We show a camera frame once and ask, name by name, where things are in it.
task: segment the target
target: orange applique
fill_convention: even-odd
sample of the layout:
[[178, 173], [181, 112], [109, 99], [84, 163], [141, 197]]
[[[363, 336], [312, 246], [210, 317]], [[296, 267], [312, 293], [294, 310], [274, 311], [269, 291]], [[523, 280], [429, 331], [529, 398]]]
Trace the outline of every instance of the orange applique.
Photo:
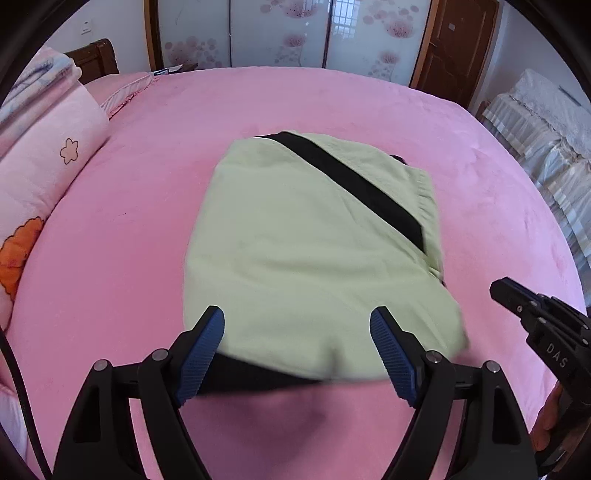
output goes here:
[[78, 140], [68, 138], [66, 146], [60, 150], [60, 157], [64, 159], [66, 165], [71, 161], [78, 160]]
[[40, 217], [31, 218], [4, 240], [0, 248], [0, 284], [12, 301], [17, 295], [22, 270], [42, 228], [43, 220]]

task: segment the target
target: wooden headboard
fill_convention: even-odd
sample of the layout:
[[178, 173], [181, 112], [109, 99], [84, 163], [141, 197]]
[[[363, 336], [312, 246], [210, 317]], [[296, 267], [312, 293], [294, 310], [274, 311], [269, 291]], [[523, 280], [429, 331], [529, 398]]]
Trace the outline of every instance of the wooden headboard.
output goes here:
[[105, 75], [119, 73], [113, 45], [107, 38], [77, 50], [67, 51], [66, 55], [82, 69], [80, 83], [83, 85]]

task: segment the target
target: wall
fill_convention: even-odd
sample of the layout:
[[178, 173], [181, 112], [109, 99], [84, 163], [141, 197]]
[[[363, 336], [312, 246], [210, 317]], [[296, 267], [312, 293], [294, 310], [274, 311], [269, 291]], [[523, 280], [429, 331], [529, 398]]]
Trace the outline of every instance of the wall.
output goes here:
[[591, 102], [570, 68], [544, 36], [509, 4], [503, 5], [505, 25], [499, 32], [498, 41], [492, 53], [491, 63], [477, 89], [470, 111], [475, 113], [483, 100], [492, 100], [496, 95], [513, 87], [526, 68], [531, 68], [564, 87], [582, 105]]
[[[92, 31], [81, 34], [82, 24]], [[90, 0], [64, 23], [46, 45], [65, 52], [108, 38], [121, 73], [150, 70], [144, 28], [144, 0]]]

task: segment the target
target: light switch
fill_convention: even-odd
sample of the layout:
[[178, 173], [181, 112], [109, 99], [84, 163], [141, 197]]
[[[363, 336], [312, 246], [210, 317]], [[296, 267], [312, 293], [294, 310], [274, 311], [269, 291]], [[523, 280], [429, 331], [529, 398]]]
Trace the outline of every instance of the light switch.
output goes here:
[[85, 33], [92, 32], [92, 22], [91, 20], [84, 20], [82, 22], [82, 28], [80, 29], [80, 35], [84, 35]]

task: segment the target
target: ribbed blue pad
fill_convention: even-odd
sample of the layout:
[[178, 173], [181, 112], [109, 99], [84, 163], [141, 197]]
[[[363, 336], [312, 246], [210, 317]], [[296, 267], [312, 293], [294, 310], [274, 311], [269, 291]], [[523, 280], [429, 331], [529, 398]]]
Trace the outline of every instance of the ribbed blue pad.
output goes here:
[[414, 368], [378, 309], [371, 313], [369, 333], [386, 367], [390, 381], [394, 385], [396, 394], [412, 407], [417, 400]]
[[197, 395], [217, 346], [222, 341], [223, 331], [223, 312], [221, 309], [217, 309], [181, 367], [181, 377], [177, 390], [177, 400], [180, 405]]

